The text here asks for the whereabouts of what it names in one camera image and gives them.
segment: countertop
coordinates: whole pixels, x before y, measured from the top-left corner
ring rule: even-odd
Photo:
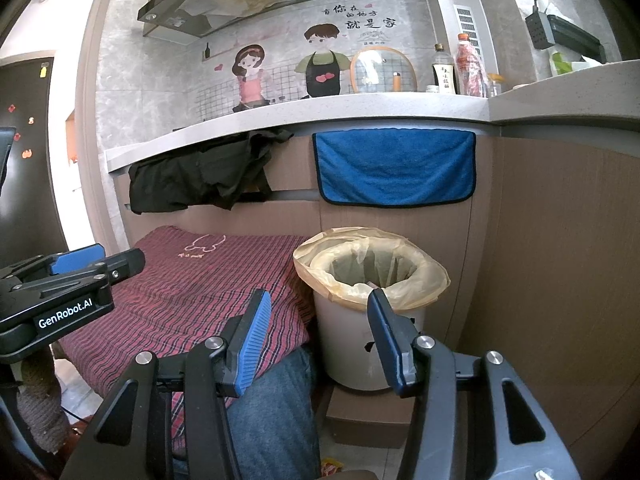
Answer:
[[[229,114],[149,142],[106,150],[108,171],[207,139],[318,121],[421,118],[473,123],[612,119],[640,124],[640,60],[565,74],[484,99],[418,92],[317,97]]]

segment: red striped cloth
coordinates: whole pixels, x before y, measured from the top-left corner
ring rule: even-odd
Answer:
[[[84,380],[99,395],[140,351],[158,357],[190,350],[242,314],[256,287],[271,294],[272,314],[257,376],[308,341],[311,290],[292,253],[299,236],[196,235],[160,227],[136,246],[145,270],[113,287],[114,310],[60,340]],[[172,433],[184,433],[182,394],[174,395]]]

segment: wall vent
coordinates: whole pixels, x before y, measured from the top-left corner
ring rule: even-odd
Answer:
[[[471,8],[462,5],[456,5],[455,7],[460,32],[464,32],[469,35],[469,42],[478,51],[478,56],[482,57],[482,45],[480,45],[478,29],[476,28],[476,20],[474,19],[474,14],[471,11]]]

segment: soy sauce bottle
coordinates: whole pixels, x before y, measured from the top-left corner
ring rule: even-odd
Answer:
[[[433,81],[439,86],[441,94],[457,94],[455,62],[451,54],[444,50],[441,43],[436,44],[436,54],[433,57]]]

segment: black cloth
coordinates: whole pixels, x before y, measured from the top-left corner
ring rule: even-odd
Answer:
[[[236,202],[260,202],[271,193],[264,165],[271,145],[285,142],[284,129],[256,130],[200,142],[132,164],[130,208],[134,213],[165,213],[190,205],[231,209]],[[256,186],[257,192],[244,191]]]
[[[306,65],[305,79],[306,91],[311,97],[323,97],[325,95],[338,95],[340,93],[340,65],[335,59],[335,52],[331,52],[334,60],[326,65],[315,65],[316,53],[311,55]]]

